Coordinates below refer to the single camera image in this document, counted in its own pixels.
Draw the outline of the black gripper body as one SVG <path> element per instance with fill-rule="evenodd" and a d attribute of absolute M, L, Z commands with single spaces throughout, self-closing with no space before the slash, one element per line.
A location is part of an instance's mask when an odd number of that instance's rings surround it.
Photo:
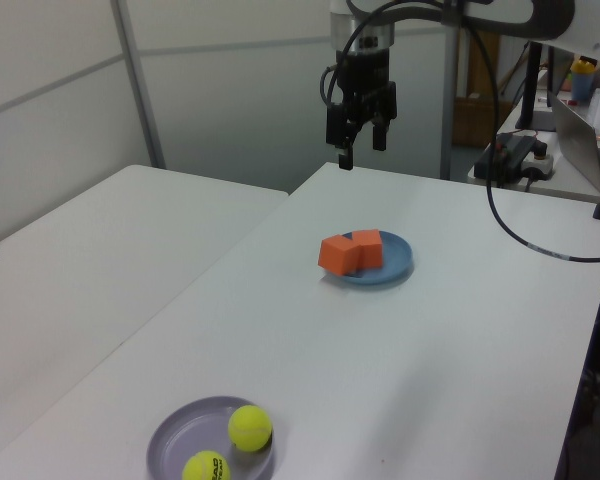
<path fill-rule="evenodd" d="M 389 49 L 354 55 L 336 52 L 340 64 L 336 82 L 343 94 L 341 105 L 349 122 L 390 123 L 389 59 Z"/>

